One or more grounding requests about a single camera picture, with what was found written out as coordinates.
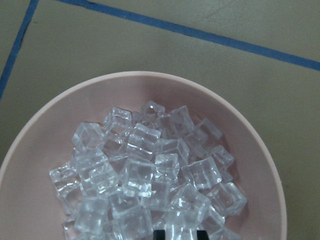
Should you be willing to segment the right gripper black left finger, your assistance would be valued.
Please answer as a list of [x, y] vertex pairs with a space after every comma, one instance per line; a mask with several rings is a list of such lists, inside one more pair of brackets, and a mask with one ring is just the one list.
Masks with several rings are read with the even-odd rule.
[[153, 240], [166, 240], [166, 231], [164, 229], [154, 230]]

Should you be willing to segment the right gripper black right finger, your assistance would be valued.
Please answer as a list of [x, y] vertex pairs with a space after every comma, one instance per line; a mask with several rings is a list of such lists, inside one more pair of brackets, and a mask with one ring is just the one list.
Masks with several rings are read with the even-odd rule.
[[205, 230], [196, 231], [197, 240], [209, 240], [208, 233]]

